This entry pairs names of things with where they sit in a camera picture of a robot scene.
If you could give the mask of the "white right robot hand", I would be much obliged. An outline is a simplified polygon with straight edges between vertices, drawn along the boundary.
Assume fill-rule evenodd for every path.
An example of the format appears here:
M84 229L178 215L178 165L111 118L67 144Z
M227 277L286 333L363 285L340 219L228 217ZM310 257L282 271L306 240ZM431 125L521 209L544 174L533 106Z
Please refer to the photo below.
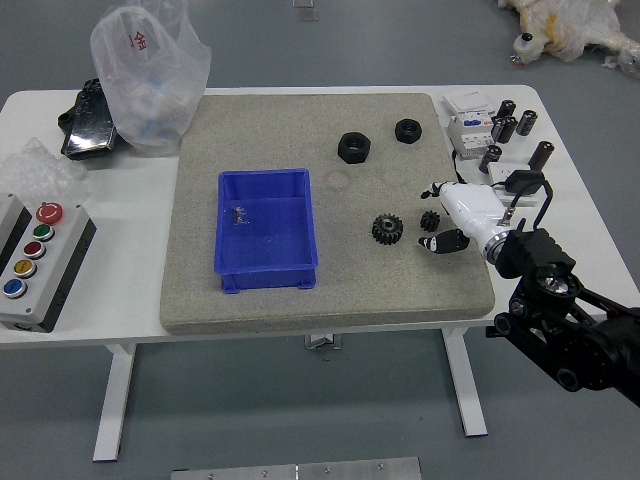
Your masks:
M448 254L467 248L473 239L483 258L495 264L506 242L513 208L505 207L489 185L444 182L433 184L421 197L437 197L455 227L418 244L436 253Z

